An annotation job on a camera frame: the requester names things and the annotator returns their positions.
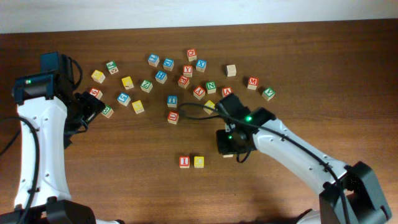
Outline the yellow C block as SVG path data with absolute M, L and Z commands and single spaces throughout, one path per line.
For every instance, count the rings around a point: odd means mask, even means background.
M 203 156 L 194 157 L 194 168 L 204 168 L 205 158 Z

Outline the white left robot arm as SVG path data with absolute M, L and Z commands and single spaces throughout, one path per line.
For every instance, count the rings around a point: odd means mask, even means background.
M 12 212 L 1 223 L 101 223 L 92 209 L 72 202 L 64 150 L 111 108 L 90 92 L 76 92 L 80 65 L 58 52 L 40 56 L 40 72 L 16 79 L 12 96 L 21 129 L 21 177 Z

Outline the red I block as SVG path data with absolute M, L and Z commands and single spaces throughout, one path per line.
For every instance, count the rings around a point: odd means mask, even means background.
M 179 167 L 181 169 L 190 167 L 190 157 L 189 156 L 180 156 L 178 162 L 179 162 Z

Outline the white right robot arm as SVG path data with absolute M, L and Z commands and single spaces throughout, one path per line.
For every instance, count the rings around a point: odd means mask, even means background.
M 319 151 L 265 108 L 251 111 L 230 94 L 215 106 L 225 121 L 216 132 L 218 151 L 227 155 L 266 154 L 301 179 L 319 198 L 298 223 L 382 224 L 392 212 L 374 171 L 359 161 L 350 166 Z

